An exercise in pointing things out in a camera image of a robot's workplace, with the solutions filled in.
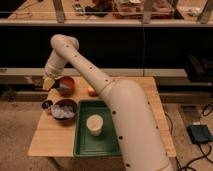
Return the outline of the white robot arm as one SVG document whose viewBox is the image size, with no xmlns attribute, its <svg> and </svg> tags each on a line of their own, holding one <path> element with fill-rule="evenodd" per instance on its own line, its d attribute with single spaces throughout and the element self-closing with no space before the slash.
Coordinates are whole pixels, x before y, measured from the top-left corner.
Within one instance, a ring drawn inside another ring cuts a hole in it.
<svg viewBox="0 0 213 171">
<path fill-rule="evenodd" d="M 110 109 L 126 171 L 174 171 L 142 86 L 112 79 L 78 52 L 74 37 L 56 34 L 50 44 L 43 88 L 49 90 L 65 65 L 71 64 Z"/>
</svg>

